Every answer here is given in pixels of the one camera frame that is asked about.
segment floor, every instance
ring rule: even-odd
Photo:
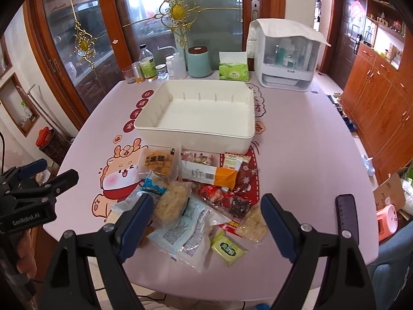
[[[320,75],[318,72],[316,72],[314,75],[314,81],[319,86],[319,88],[321,88],[323,92],[327,95],[333,95],[335,92],[342,93],[342,89],[327,75]],[[359,149],[360,155],[366,154],[366,150],[364,149],[359,137],[357,136],[357,133],[352,133],[352,135],[353,135],[354,142],[356,143]],[[377,180],[375,177],[370,177],[370,182],[372,185],[372,190],[377,188],[378,184],[377,184]],[[100,276],[98,263],[95,258],[89,258],[89,262],[90,262],[90,271],[92,274],[94,287],[96,289],[102,288],[104,285],[102,282],[102,278]],[[145,295],[149,295],[154,292],[152,290],[137,286],[135,284],[133,284],[132,287],[135,290],[137,295],[145,296]],[[311,310],[314,308],[315,301],[317,299],[319,291],[320,291],[320,288],[316,288],[316,289],[309,291],[307,299],[302,307],[302,310]],[[108,300],[106,291],[105,290],[97,291],[96,294],[98,295],[98,300],[100,302],[105,303],[105,304],[102,304],[102,310],[110,310],[111,309],[110,305],[108,305],[107,302],[104,302]],[[274,299],[266,300],[263,303],[272,304],[273,301]],[[255,305],[255,304],[257,304],[257,302],[247,302],[246,307]],[[242,308],[242,303],[241,302],[227,302],[226,308],[227,310],[238,310]]]

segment small jar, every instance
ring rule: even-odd
[[[156,72],[158,73],[159,79],[165,79],[168,77],[168,72],[166,71],[166,64],[156,65]]]

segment pink container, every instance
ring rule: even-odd
[[[379,225],[379,241],[388,238],[397,231],[397,214],[394,205],[388,205],[377,211]]]

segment pink tablecloth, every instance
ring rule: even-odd
[[[133,120],[159,85],[159,81],[120,82],[82,127],[60,170],[77,170],[79,183],[59,197],[57,220],[45,225],[55,239],[67,229],[78,234],[98,230],[107,204],[122,199],[135,185],[136,167],[129,165],[137,163],[145,142],[133,129]],[[365,262],[372,262],[378,253],[378,235],[371,184],[356,144],[330,100],[314,84],[307,92],[263,88],[252,73],[248,85],[256,99],[256,135],[251,146],[259,168],[260,195],[271,192],[300,223],[336,234],[335,197],[353,194],[359,247]],[[119,169],[118,178],[111,176],[114,182],[105,181]],[[131,282],[167,294],[205,300],[275,297],[290,262],[271,236],[259,247],[244,239],[237,241],[249,251],[232,267],[210,251],[203,271],[197,273],[150,243],[136,250],[124,268]],[[313,287],[321,284],[324,265],[325,260],[320,260]]]

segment wall shelf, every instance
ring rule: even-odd
[[[369,19],[371,22],[373,22],[378,28],[383,29],[385,32],[399,40],[400,42],[404,43],[404,37],[401,35],[401,33],[397,33],[393,29],[390,29],[389,27],[386,27],[384,24],[379,23],[379,21],[373,20],[372,18],[366,16],[367,19]]]
[[[26,137],[39,118],[30,99],[25,95],[15,73],[0,86],[0,102],[16,127]]]

